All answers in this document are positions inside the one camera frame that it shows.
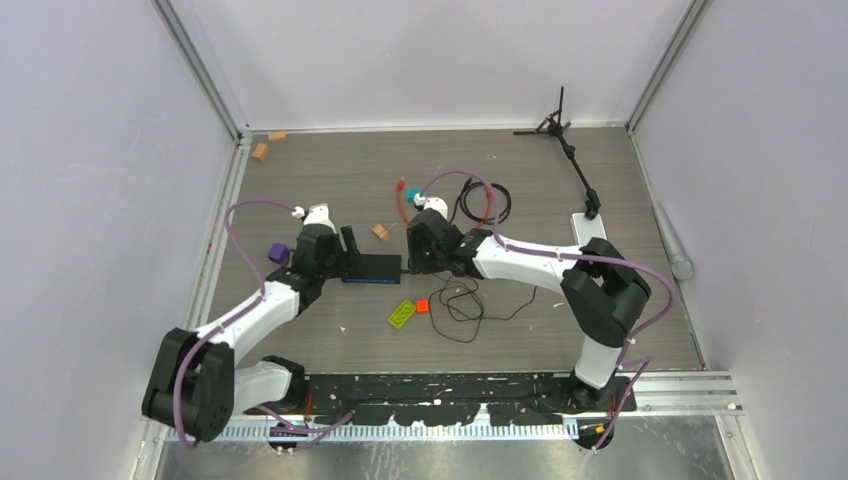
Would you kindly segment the black network switch box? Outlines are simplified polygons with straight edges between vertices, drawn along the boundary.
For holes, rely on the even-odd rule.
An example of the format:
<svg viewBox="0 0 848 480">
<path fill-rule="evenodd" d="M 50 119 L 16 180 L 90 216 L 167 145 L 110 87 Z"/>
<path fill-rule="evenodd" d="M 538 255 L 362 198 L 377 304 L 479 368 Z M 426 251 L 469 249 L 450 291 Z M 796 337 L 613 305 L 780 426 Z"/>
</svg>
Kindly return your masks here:
<svg viewBox="0 0 848 480">
<path fill-rule="evenodd" d="M 401 281 L 402 257 L 396 254 L 362 254 L 359 264 L 341 277 L 344 283 L 397 285 Z"/>
</svg>

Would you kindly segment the black power adapter with cord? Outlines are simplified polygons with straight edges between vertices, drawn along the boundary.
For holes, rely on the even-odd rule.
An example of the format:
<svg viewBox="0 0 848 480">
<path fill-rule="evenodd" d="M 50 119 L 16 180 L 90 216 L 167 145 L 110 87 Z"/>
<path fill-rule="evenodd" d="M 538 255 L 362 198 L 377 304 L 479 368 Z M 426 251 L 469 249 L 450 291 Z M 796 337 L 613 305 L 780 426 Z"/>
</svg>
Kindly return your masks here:
<svg viewBox="0 0 848 480">
<path fill-rule="evenodd" d="M 457 344 L 467 345 L 474 343 L 480 335 L 484 322 L 509 322 L 513 320 L 536 301 L 539 292 L 538 287 L 533 287 L 530 290 L 528 299 L 511 313 L 494 315 L 486 308 L 484 295 L 480 293 L 480 282 L 478 280 L 461 278 L 453 274 L 426 274 L 426 277 L 438 280 L 439 286 L 426 298 L 422 298 L 429 301 L 430 312 L 428 314 L 416 313 L 413 317 L 427 316 L 434 333 L 443 339 Z M 456 324 L 472 324 L 472 333 L 466 338 L 461 338 L 443 331 L 437 325 L 437 315 L 434 312 L 435 307 L 442 309 L 450 320 Z"/>
</svg>

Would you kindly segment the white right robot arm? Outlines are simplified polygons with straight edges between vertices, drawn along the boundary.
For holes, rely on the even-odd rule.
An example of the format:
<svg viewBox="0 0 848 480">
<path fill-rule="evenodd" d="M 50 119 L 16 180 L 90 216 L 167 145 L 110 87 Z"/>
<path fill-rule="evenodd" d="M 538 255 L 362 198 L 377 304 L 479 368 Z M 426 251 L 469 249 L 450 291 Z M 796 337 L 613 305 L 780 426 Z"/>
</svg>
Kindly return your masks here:
<svg viewBox="0 0 848 480">
<path fill-rule="evenodd" d="M 571 372 L 572 400 L 591 411 L 610 398 L 610 380 L 651 289 L 609 241 L 593 237 L 583 246 L 555 247 L 489 229 L 462 232 L 433 209 L 411 220 L 406 238 L 414 274 L 511 280 L 563 295 L 584 334 Z"/>
</svg>

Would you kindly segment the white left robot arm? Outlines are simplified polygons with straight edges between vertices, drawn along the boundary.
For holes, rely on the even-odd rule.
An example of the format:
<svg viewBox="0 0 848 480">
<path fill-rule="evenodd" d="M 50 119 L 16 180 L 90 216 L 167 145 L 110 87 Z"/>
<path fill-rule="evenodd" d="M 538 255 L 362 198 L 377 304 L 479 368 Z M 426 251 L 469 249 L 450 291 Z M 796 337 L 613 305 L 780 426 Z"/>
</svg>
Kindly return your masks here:
<svg viewBox="0 0 848 480">
<path fill-rule="evenodd" d="M 326 281 L 350 273 L 359 257 L 351 227 L 304 226 L 290 263 L 269 274 L 249 299 L 201 328 L 174 328 L 164 336 L 142 414 L 210 442 L 234 414 L 261 406 L 298 412 L 308 397 L 302 365 L 276 355 L 247 368 L 239 364 L 261 340 L 313 304 Z"/>
</svg>

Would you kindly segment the purple block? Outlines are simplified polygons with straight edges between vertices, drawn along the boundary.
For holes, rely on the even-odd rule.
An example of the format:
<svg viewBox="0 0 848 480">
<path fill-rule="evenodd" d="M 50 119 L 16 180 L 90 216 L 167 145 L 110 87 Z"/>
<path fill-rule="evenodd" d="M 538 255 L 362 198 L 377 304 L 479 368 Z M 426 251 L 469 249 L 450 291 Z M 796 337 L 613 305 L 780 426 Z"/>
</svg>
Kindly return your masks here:
<svg viewBox="0 0 848 480">
<path fill-rule="evenodd" d="M 274 243 L 267 252 L 267 258 L 274 264 L 286 265 L 291 255 L 291 249 L 283 243 Z"/>
</svg>

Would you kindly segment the tan wooden block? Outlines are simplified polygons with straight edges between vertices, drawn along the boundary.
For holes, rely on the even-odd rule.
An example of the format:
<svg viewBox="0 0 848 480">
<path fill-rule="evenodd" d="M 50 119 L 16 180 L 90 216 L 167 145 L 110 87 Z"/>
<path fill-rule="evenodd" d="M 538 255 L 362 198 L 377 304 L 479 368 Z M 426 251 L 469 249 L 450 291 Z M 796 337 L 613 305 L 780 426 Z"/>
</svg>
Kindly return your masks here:
<svg viewBox="0 0 848 480">
<path fill-rule="evenodd" d="M 387 242 L 391 238 L 390 231 L 382 224 L 375 224 L 372 232 L 382 242 Z"/>
</svg>

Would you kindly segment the green lego brick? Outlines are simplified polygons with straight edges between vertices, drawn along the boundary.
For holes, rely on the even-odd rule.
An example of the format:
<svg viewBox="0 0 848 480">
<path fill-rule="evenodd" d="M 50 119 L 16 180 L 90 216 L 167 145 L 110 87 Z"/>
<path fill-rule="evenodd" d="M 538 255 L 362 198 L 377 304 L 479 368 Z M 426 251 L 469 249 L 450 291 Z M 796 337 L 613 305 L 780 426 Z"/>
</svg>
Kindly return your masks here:
<svg viewBox="0 0 848 480">
<path fill-rule="evenodd" d="M 404 300 L 389 316 L 388 323 L 395 329 L 401 329 L 415 314 L 417 306 L 409 300 Z"/>
</svg>

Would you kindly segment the orange block near corner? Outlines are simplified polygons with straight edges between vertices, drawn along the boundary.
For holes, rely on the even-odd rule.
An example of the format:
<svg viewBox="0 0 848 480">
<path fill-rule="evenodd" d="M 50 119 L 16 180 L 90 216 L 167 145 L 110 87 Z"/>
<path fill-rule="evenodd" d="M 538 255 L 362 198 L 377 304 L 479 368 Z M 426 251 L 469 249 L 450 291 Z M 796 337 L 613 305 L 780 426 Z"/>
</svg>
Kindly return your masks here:
<svg viewBox="0 0 848 480">
<path fill-rule="evenodd" d="M 256 162 L 263 163 L 263 162 L 266 161 L 266 159 L 269 155 L 269 152 L 270 152 L 270 147 L 269 147 L 268 144 L 259 143 L 253 149 L 252 154 L 251 154 L 251 158 Z"/>
</svg>

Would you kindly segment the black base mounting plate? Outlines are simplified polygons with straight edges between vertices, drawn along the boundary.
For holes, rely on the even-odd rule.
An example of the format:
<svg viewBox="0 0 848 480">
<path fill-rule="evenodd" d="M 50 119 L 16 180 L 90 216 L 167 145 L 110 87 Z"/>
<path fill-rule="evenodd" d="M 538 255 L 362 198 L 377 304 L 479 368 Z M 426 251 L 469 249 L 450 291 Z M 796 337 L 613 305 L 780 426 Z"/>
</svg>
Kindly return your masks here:
<svg viewBox="0 0 848 480">
<path fill-rule="evenodd" d="M 487 411 L 493 426 L 553 425 L 564 415 L 607 418 L 633 412 L 626 376 L 611 380 L 598 399 L 576 386 L 569 374 L 314 374 L 295 388 L 292 400 L 270 402 L 278 414 L 308 412 L 315 422 L 333 423 L 353 414 L 352 423 L 428 427 L 468 425 Z"/>
</svg>

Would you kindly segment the white box under tripod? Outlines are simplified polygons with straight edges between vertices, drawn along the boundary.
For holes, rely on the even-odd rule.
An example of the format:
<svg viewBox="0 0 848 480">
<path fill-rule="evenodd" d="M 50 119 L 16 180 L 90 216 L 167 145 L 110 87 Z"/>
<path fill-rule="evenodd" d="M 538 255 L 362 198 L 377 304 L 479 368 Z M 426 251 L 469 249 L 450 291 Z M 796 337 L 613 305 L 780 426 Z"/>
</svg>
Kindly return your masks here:
<svg viewBox="0 0 848 480">
<path fill-rule="evenodd" d="M 607 240 L 607 232 L 600 214 L 589 219 L 584 213 L 574 213 L 571 216 L 571 228 L 575 244 L 586 246 L 593 238 Z"/>
</svg>

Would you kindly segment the black tripod stand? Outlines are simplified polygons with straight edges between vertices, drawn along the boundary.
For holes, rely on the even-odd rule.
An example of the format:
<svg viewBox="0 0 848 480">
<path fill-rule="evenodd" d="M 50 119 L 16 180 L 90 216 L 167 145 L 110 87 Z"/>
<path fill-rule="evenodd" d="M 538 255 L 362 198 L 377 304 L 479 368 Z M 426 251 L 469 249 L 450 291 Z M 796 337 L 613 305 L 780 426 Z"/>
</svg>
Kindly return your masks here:
<svg viewBox="0 0 848 480">
<path fill-rule="evenodd" d="M 565 138 L 566 130 L 571 126 L 570 121 L 563 122 L 565 86 L 559 87 L 557 108 L 549 113 L 534 129 L 522 129 L 512 132 L 513 136 L 547 136 L 558 141 L 565 158 L 571 163 L 580 183 L 585 190 L 584 215 L 588 220 L 594 220 L 600 213 L 602 203 L 597 191 L 591 186 L 582 168 L 577 162 L 576 147 Z"/>
</svg>

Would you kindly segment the grey cylinder by wall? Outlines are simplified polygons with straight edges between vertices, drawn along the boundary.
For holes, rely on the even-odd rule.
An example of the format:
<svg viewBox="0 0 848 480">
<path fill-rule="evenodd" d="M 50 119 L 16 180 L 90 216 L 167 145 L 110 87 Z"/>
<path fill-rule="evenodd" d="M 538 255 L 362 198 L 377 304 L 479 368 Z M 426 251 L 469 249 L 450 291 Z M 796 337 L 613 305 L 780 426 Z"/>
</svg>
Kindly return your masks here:
<svg viewBox="0 0 848 480">
<path fill-rule="evenodd" d="M 672 275 L 678 281 L 690 280 L 694 276 L 694 266 L 686 254 L 666 211 L 659 203 L 655 203 L 653 205 L 653 212 Z"/>
</svg>

